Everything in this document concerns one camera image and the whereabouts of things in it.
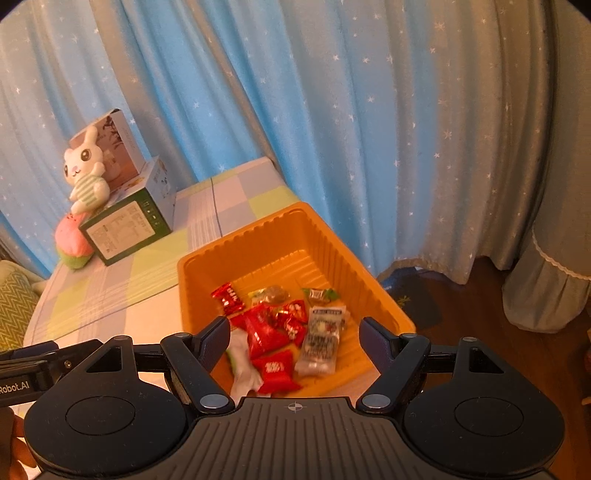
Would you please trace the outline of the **person left hand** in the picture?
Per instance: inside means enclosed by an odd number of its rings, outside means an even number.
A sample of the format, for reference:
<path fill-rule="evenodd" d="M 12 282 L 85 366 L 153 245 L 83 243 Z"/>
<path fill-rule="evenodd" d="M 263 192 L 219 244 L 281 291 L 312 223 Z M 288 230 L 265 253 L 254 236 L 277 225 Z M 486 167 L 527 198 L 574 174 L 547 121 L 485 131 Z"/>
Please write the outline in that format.
<path fill-rule="evenodd" d="M 37 467 L 24 437 L 24 420 L 10 407 L 2 407 L 1 480 L 27 480 L 25 467 Z"/>

